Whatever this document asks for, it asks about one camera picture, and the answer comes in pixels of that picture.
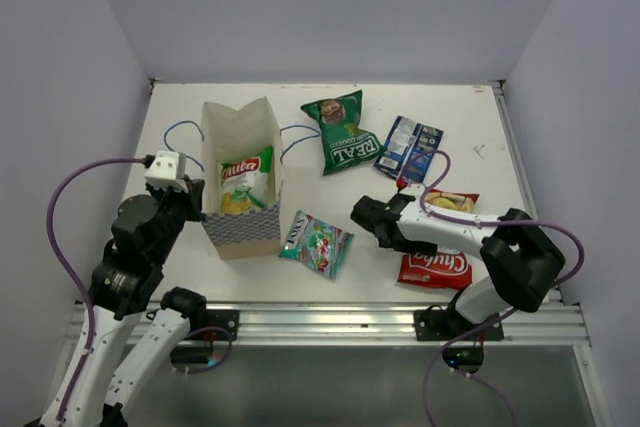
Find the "dark green REAL chips bag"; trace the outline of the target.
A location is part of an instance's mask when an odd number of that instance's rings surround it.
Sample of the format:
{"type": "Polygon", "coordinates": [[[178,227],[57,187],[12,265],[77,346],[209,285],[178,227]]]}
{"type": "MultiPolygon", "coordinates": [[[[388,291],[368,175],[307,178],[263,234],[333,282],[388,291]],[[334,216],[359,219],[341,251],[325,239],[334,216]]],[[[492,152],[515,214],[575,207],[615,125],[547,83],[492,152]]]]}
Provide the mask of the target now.
{"type": "Polygon", "coordinates": [[[386,148],[360,127],[363,91],[304,104],[300,110],[319,127],[324,155],[323,175],[375,161],[386,148]]]}

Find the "blue checkered paper bag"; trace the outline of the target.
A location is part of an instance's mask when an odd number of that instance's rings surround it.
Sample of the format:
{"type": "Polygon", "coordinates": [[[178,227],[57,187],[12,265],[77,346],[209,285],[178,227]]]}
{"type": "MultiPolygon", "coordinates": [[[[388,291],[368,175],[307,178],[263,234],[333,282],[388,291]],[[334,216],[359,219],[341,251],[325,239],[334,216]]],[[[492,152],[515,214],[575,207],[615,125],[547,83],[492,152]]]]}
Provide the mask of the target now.
{"type": "Polygon", "coordinates": [[[198,125],[206,236],[224,261],[276,254],[284,185],[280,127],[267,98],[232,107],[206,102],[198,125]]]}

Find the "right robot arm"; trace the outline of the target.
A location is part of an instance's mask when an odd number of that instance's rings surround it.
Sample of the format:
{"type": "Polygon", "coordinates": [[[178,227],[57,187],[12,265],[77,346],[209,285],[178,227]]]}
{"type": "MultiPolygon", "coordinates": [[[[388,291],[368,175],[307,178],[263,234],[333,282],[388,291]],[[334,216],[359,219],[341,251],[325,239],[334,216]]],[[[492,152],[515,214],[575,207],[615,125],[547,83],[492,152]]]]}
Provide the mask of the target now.
{"type": "Polygon", "coordinates": [[[447,247],[483,262],[488,276],[463,288],[437,313],[437,323],[461,340],[509,308],[536,312],[565,265],[554,242],[515,208],[502,216],[482,216],[398,193],[387,202],[362,197],[350,218],[381,248],[433,254],[447,247]]]}

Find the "green Chuba cassava chips bag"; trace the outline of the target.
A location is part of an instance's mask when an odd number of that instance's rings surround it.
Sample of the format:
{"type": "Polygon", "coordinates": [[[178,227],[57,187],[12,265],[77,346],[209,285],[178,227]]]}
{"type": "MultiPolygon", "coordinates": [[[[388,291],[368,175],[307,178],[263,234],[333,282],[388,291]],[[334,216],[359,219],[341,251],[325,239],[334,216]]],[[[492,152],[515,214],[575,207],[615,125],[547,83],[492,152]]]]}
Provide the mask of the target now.
{"type": "Polygon", "coordinates": [[[222,214],[239,215],[250,210],[262,210],[269,198],[269,174],[273,147],[229,163],[220,169],[220,206],[222,214]]]}

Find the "blue Kettle snack bag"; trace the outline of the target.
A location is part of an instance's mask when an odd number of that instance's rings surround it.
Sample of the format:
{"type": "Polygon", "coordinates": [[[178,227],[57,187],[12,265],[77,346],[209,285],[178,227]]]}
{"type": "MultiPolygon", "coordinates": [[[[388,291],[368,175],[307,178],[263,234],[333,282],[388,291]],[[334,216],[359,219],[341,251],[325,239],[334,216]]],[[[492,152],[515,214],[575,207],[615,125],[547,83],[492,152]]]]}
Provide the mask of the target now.
{"type": "Polygon", "coordinates": [[[422,183],[443,136],[443,130],[397,116],[374,167],[389,178],[422,183]]]}

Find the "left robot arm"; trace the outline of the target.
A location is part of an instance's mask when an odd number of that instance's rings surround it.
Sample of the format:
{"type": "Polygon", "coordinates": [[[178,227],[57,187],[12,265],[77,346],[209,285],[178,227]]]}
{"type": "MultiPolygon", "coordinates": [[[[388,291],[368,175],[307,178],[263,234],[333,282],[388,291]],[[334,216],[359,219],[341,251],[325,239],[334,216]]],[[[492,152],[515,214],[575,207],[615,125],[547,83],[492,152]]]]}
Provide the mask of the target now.
{"type": "Polygon", "coordinates": [[[146,188],[119,207],[112,238],[91,276],[78,345],[39,426],[124,425],[170,351],[207,330],[205,298],[175,287],[163,296],[137,345],[125,349],[184,225],[201,219],[202,180],[184,178],[163,187],[148,182],[146,188]]]}

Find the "teal Fox's candy bag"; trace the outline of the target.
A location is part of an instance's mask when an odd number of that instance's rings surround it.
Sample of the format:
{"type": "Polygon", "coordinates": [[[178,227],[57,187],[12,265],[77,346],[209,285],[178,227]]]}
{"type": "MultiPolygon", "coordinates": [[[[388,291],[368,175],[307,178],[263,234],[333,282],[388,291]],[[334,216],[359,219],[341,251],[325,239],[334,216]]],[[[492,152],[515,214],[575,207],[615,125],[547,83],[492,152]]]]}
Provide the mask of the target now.
{"type": "Polygon", "coordinates": [[[298,210],[279,251],[329,279],[336,279],[354,235],[298,210]]]}

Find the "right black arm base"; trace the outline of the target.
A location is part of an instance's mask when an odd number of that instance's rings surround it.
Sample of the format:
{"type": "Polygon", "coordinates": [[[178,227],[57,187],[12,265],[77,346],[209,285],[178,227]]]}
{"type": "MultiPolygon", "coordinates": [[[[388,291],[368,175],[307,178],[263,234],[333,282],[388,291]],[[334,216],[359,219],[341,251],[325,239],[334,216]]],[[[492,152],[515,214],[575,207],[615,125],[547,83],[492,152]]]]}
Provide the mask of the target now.
{"type": "MultiPolygon", "coordinates": [[[[497,318],[497,315],[490,317],[489,320],[492,320],[492,323],[475,335],[482,337],[485,341],[503,340],[502,323],[497,318]]],[[[453,308],[441,305],[431,305],[426,309],[413,312],[413,327],[416,340],[419,342],[449,341],[478,325],[466,320],[453,308]]]]}

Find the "red Chuba cassava chips bag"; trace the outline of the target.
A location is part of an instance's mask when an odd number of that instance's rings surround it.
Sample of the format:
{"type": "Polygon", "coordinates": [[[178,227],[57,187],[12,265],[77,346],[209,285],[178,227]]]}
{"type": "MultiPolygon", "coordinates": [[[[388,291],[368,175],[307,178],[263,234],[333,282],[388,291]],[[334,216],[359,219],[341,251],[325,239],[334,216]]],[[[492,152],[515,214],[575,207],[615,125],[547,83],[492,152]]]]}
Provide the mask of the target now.
{"type": "MultiPolygon", "coordinates": [[[[479,199],[477,193],[430,191],[430,205],[473,213],[479,199]]],[[[433,255],[404,254],[397,282],[431,289],[463,290],[472,283],[472,267],[464,253],[439,246],[433,255]]]]}

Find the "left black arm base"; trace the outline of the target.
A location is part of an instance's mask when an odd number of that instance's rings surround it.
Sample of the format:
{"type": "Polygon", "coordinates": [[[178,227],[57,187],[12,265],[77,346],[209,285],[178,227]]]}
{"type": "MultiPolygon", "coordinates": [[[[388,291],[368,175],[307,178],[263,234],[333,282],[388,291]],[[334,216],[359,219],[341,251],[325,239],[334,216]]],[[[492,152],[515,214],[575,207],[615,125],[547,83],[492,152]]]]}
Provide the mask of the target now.
{"type": "MultiPolygon", "coordinates": [[[[221,328],[227,331],[231,335],[231,339],[235,341],[240,326],[240,311],[237,309],[207,309],[202,326],[221,328]]],[[[201,333],[197,338],[208,342],[210,345],[212,345],[217,338],[220,338],[222,341],[226,340],[226,337],[222,333],[216,333],[214,331],[201,333]]]]}

